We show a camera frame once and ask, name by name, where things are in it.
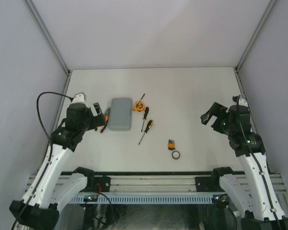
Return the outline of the grey plastic tool case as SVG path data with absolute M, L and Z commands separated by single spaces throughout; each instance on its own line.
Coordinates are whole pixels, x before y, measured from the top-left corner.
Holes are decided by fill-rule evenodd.
M 129 131 L 132 126 L 132 99 L 113 98 L 110 108 L 109 129 L 111 131 Z

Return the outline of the black yellow screwdriver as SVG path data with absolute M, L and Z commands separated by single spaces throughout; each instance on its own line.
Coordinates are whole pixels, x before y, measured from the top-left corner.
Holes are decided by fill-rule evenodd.
M 146 121 L 146 118 L 147 118 L 148 113 L 149 113 L 149 107 L 146 107 L 146 108 L 145 108 L 145 111 L 144 111 L 143 124 L 142 124 L 141 131 L 143 131 L 144 123 L 145 123 L 145 121 Z
M 141 144 L 144 136 L 148 133 L 148 131 L 149 131 L 149 130 L 151 129 L 151 127 L 153 126 L 153 124 L 154 124 L 154 121 L 153 121 L 153 120 L 150 120 L 150 121 L 147 123 L 147 126 L 146 126 L 146 128 L 145 128 L 145 130 L 144 130 L 144 133 L 143 133 L 143 135 L 142 135 L 142 137 L 141 137 L 138 145 Z

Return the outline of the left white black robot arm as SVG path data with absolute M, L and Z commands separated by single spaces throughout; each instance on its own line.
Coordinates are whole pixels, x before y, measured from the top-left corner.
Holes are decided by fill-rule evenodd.
M 94 104 L 96 115 L 85 103 L 71 103 L 66 118 L 51 134 L 50 147 L 33 183 L 20 201 L 14 200 L 9 210 L 15 222 L 35 230 L 55 228 L 60 213 L 75 195 L 92 191 L 96 185 L 93 170 L 78 167 L 70 180 L 55 190 L 57 180 L 68 159 L 74 154 L 86 131 L 105 124 L 99 103 Z

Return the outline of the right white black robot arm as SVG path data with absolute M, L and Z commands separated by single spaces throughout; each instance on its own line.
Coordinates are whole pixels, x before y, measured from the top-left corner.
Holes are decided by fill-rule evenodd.
M 207 125 L 215 116 L 212 129 L 228 137 L 229 145 L 243 167 L 249 192 L 239 184 L 230 167 L 212 171 L 211 186 L 224 191 L 241 216 L 243 230 L 288 230 L 288 217 L 276 196 L 267 167 L 265 147 L 259 134 L 251 126 L 251 113 L 246 100 L 234 97 L 227 108 L 217 102 L 201 115 Z

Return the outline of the orange black pliers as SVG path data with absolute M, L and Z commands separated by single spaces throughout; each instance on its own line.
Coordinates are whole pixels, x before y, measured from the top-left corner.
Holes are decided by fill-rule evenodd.
M 101 128 L 100 133 L 103 133 L 104 130 L 106 129 L 108 125 L 108 120 L 109 120 L 109 114 L 110 114 L 110 107 L 108 107 L 104 113 L 105 116 L 105 125 Z

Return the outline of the orange tape measure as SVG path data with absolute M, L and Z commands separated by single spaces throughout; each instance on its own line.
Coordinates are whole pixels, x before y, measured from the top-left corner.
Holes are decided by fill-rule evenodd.
M 134 106 L 133 110 L 135 112 L 142 112 L 142 111 L 145 110 L 145 104 L 143 102 L 141 102 L 141 101 L 138 101 L 138 102 L 135 103 L 135 106 Z

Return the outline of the black tape roll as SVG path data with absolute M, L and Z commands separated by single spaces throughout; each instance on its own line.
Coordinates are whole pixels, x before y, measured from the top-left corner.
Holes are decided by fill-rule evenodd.
M 174 160 L 178 160 L 181 157 L 181 154 L 179 151 L 175 150 L 175 151 L 172 151 L 171 156 Z

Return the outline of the orange hex key set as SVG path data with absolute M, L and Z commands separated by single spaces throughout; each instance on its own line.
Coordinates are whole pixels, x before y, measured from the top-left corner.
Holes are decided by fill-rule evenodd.
M 176 149 L 174 140 L 171 140 L 171 139 L 168 140 L 168 149 L 169 150 L 175 150 Z

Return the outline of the aluminium front rail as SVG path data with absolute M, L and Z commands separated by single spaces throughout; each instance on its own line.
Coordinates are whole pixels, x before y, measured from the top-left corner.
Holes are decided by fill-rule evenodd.
M 208 175 L 108 175 L 96 176 L 103 192 L 116 194 L 222 192 Z

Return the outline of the right aluminium frame post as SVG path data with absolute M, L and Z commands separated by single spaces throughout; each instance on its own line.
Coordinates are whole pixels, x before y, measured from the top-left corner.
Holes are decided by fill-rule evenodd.
M 243 66 L 246 58 L 248 57 L 253 45 L 255 44 L 256 40 L 258 39 L 261 31 L 263 30 L 265 24 L 267 23 L 271 13 L 273 12 L 275 6 L 277 5 L 278 0 L 270 0 L 264 13 L 262 14 L 254 32 L 252 33 L 236 67 L 234 68 L 236 72 L 239 72 L 239 70 L 241 69 L 241 67 Z

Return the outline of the aluminium frame post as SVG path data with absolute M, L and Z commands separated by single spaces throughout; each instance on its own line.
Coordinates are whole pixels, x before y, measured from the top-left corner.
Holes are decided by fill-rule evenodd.
M 47 45 L 49 46 L 49 48 L 50 48 L 51 52 L 53 53 L 53 55 L 55 56 L 56 60 L 58 61 L 60 67 L 64 71 L 65 75 L 69 76 L 70 70 L 69 70 L 63 56 L 61 55 L 55 41 L 53 40 L 49 30 L 47 29 L 47 26 L 44 23 L 40 13 L 38 12 L 34 2 L 32 0 L 23 0 L 23 3 L 25 5 L 25 7 L 27 8 L 27 10 L 29 11 L 33 21 L 36 23 L 38 29 L 40 30 L 42 36 L 44 37 Z
M 277 5 L 278 0 L 270 0 L 264 13 L 262 14 L 254 32 L 252 33 L 236 67 L 234 68 L 236 72 L 239 72 L 239 70 L 241 69 L 241 67 L 243 66 L 246 58 L 248 57 L 253 45 L 255 44 L 256 40 L 258 39 L 261 31 L 263 30 L 265 24 L 267 23 L 271 13 L 273 12 L 275 6 Z

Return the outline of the left aluminium frame post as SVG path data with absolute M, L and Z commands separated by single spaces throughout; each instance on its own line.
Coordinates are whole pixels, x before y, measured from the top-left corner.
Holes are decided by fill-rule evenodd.
M 27 8 L 27 10 L 29 11 L 33 21 L 36 23 L 38 29 L 40 30 L 42 36 L 44 37 L 47 45 L 49 46 L 49 48 L 50 48 L 51 52 L 53 53 L 53 55 L 55 56 L 56 60 L 58 61 L 60 67 L 64 71 L 65 75 L 69 76 L 70 70 L 69 70 L 63 56 L 61 55 L 55 41 L 53 40 L 49 30 L 47 29 L 47 26 L 44 23 L 40 13 L 38 12 L 34 2 L 32 0 L 23 0 L 23 3 L 25 5 L 25 7 Z

